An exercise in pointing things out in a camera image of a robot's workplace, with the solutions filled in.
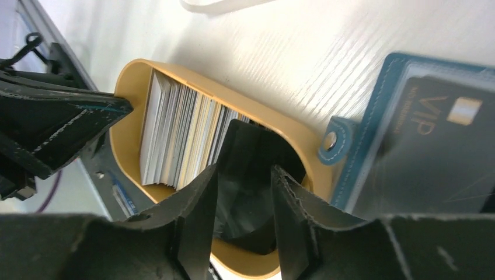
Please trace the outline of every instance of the yellow box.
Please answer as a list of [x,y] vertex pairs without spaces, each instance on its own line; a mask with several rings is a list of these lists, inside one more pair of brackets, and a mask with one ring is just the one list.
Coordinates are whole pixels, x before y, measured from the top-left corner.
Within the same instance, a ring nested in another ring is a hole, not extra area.
[[[141,185],[140,183],[141,134],[153,69],[281,135],[294,148],[306,169],[303,185],[324,200],[330,197],[332,172],[330,167],[321,164],[317,157],[322,135],[316,134],[292,118],[185,67],[137,59],[124,67],[115,88],[115,96],[129,100],[134,111],[111,127],[110,143],[115,160],[122,172],[153,202],[162,201],[174,192],[172,187],[165,185]],[[265,279],[280,271],[276,251],[268,255],[258,255],[218,239],[213,241],[211,251],[216,260],[240,277]]]

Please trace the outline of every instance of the black card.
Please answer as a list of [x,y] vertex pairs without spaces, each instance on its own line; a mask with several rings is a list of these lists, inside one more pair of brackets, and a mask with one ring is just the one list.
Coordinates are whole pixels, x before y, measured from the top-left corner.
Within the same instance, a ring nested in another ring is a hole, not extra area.
[[495,186],[494,124],[494,92],[408,79],[354,213],[479,212]]

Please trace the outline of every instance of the blue card holder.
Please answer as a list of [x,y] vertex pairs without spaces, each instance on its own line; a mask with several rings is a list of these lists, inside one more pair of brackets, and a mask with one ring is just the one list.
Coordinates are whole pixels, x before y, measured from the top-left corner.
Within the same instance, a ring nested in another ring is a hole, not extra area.
[[[436,97],[434,93],[437,91],[446,92],[446,94]],[[318,150],[319,159],[325,165],[341,166],[341,171],[337,175],[338,179],[333,183],[334,191],[330,204],[364,219],[372,219],[381,213],[410,211],[479,212],[478,208],[485,203],[485,200],[470,202],[472,205],[465,203],[463,205],[456,203],[454,206],[441,205],[442,198],[449,196],[448,191],[442,189],[443,185],[452,182],[443,180],[433,173],[438,173],[438,170],[435,171],[438,166],[445,165],[442,160],[448,158],[446,153],[449,146],[445,148],[445,153],[434,150],[435,157],[432,157],[434,160],[425,159],[425,156],[418,157],[419,165],[431,164],[429,166],[433,170],[431,172],[423,170],[421,174],[414,176],[414,170],[411,167],[414,164],[409,162],[405,165],[405,163],[412,161],[416,154],[421,155],[429,151],[428,147],[447,141],[443,138],[445,135],[452,135],[454,139],[457,139],[459,138],[457,135],[464,134],[466,129],[470,134],[478,133],[477,130],[484,130],[488,127],[486,123],[491,116],[495,124],[495,114],[487,111],[489,104],[495,104],[493,92],[495,92],[494,68],[404,53],[388,55],[362,121],[357,123],[345,118],[332,117],[327,126],[324,140]],[[480,111],[482,114],[476,116],[473,125],[466,125],[470,119],[473,122],[472,118],[476,115],[474,113],[474,116],[470,116],[471,111]],[[484,139],[488,141],[490,137],[487,135]],[[414,143],[421,143],[427,148],[418,148]],[[410,145],[410,148],[416,149],[417,152],[408,154],[408,148],[405,145]],[[452,144],[452,148],[454,147],[458,147],[455,141]],[[469,151],[473,149],[473,147],[466,148],[466,155],[469,156]],[[455,164],[447,165],[453,169],[462,168],[465,163],[461,161],[454,160]],[[472,159],[472,162],[476,165],[486,165],[485,162],[479,160]],[[383,165],[384,170],[384,166],[388,166],[390,170],[395,170],[395,173],[404,175],[398,177],[383,171],[383,174],[380,173],[380,178],[383,177],[382,181],[378,180],[378,184],[369,183],[371,181],[369,177],[376,176],[375,169],[380,165]],[[416,180],[418,175],[440,186],[435,189],[429,187],[420,190],[421,188],[414,185],[424,184]],[[469,173],[465,177],[469,176],[479,176],[479,174]],[[371,191],[370,189],[375,188],[375,185],[394,190]],[[490,195],[494,186],[495,179],[493,182],[488,181],[483,188],[478,188],[480,197]],[[414,194],[414,190],[421,192],[422,195],[434,197],[438,201],[434,199],[425,201],[427,199],[422,197],[402,197],[408,191]]]

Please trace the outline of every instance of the white table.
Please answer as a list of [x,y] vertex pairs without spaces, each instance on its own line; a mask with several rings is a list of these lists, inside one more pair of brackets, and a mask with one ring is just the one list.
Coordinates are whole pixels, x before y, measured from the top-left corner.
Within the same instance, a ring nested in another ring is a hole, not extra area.
[[172,62],[321,134],[332,115],[361,118],[391,51],[495,65],[491,0],[275,0],[222,15],[179,0],[40,2],[101,91],[134,58]]

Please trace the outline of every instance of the purple cable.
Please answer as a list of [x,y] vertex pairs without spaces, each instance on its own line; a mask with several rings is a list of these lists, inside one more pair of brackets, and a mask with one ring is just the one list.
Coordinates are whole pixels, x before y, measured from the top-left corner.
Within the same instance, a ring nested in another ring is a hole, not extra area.
[[53,198],[53,195],[55,194],[55,192],[58,189],[58,185],[60,185],[60,178],[61,177],[62,177],[62,169],[60,169],[58,171],[57,176],[55,178],[55,182],[53,182],[53,185],[51,186],[51,190],[48,193],[47,198],[45,199],[45,201],[43,201],[43,203],[38,208],[38,210],[36,210],[36,213],[42,213],[47,208],[48,204],[50,204],[50,201]]

